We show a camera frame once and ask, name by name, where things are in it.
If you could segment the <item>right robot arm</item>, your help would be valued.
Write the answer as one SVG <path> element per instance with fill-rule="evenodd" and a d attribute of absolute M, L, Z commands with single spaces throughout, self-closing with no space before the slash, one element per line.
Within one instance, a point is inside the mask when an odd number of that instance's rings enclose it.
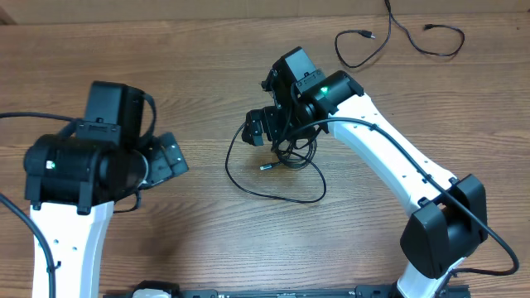
<path fill-rule="evenodd" d="M 319 131 L 352 149 L 397 197 L 408 217 L 400 246 L 408 264 L 391 297 L 442 297 L 451 274 L 488 235 L 484 185 L 459 179 L 416 149 L 349 74 L 315 67 L 297 47 L 261 83 L 274 104 L 247 113 L 242 139 L 313 140 Z"/>

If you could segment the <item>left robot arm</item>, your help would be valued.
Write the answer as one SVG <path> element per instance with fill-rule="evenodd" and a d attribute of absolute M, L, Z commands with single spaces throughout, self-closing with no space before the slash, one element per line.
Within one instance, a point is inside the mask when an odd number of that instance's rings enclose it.
<path fill-rule="evenodd" d="M 35 297 L 96 297 L 114 205 L 189 170 L 174 135 L 141 131 L 144 91 L 95 81 L 84 117 L 37 139 L 24 157 Z"/>

